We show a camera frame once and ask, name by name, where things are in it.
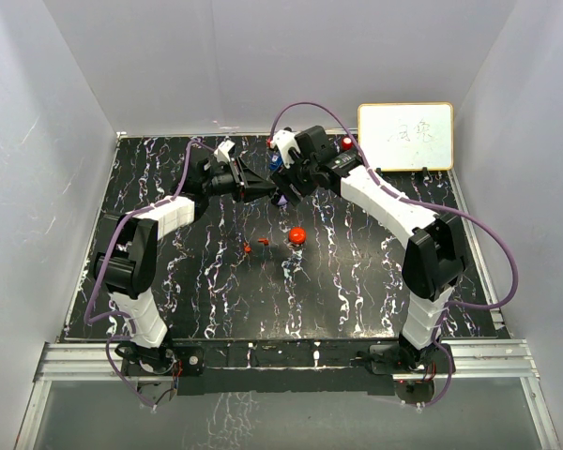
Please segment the orange earbud case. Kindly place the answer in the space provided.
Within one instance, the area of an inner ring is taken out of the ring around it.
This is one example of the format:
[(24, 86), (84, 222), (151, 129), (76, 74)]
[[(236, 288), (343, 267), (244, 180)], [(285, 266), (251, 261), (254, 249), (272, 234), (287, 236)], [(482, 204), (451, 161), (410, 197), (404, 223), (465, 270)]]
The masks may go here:
[(294, 227), (288, 233), (288, 240), (291, 244), (300, 246), (306, 242), (306, 231), (301, 227)]

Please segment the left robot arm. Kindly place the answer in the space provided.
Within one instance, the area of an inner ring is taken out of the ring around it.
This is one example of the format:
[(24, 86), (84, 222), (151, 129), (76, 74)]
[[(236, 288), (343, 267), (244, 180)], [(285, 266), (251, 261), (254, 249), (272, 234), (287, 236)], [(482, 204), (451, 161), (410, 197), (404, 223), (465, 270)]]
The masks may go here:
[(197, 221), (212, 197), (250, 203), (275, 191), (240, 157), (186, 155), (169, 195), (125, 215), (106, 214), (99, 222), (91, 265), (95, 282), (84, 322), (123, 318), (129, 337), (118, 347), (122, 356), (156, 374), (169, 371), (175, 351), (152, 293), (159, 240)]

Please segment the red black button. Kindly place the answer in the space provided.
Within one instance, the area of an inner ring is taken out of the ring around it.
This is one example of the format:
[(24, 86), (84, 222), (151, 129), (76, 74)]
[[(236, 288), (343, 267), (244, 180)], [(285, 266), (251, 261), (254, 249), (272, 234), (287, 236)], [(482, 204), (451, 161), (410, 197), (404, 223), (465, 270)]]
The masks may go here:
[(353, 141), (350, 137), (345, 136), (342, 138), (342, 150), (348, 151), (353, 148)]

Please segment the white whiteboard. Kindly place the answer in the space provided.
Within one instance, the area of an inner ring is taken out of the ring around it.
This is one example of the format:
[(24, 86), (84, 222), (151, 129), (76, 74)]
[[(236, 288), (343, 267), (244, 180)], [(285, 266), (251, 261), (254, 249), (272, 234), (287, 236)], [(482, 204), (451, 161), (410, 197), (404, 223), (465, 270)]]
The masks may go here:
[(454, 165), (449, 102), (367, 103), (358, 107), (358, 142), (384, 172), (448, 171)]

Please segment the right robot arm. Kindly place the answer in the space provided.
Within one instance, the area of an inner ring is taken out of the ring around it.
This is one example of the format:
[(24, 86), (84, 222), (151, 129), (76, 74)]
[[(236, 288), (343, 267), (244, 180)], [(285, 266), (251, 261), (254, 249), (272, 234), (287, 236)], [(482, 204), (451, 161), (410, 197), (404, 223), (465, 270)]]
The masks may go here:
[(413, 372), (425, 369), (433, 361), (448, 301), (468, 266), (462, 222), (410, 203), (367, 167), (360, 150), (338, 150), (320, 126), (301, 132), (279, 130), (267, 146), (281, 158), (271, 179), (288, 202), (297, 205), (317, 188), (325, 188), (360, 207), (403, 246), (402, 278), (409, 305), (395, 364)]

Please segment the aluminium rail frame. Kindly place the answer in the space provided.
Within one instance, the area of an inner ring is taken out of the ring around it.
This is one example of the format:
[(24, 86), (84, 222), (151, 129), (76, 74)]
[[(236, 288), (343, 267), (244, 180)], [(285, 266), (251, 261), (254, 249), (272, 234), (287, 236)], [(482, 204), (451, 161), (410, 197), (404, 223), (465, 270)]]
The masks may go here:
[(31, 397), (15, 444), (29, 449), (38, 436), (55, 382), (116, 382), (124, 375), (133, 392), (169, 383), (179, 395), (219, 392), (348, 392), (382, 378), (400, 382), (443, 378), (515, 378), (524, 389), (540, 444), (559, 441), (540, 390), (540, 374), (523, 339), (445, 338), (416, 365), (399, 351), (396, 338), (352, 339), (174, 339), (161, 350), (130, 345), (112, 352), (100, 342), (45, 344)]

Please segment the blue black tool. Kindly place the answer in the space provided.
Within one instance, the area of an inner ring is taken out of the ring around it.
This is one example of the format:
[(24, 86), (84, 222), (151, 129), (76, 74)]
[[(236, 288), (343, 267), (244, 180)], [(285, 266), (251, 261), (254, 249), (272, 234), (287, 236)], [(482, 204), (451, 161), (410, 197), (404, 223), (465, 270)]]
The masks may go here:
[(277, 171), (282, 164), (282, 157), (279, 153), (273, 153), (270, 155), (268, 167), (272, 173)]

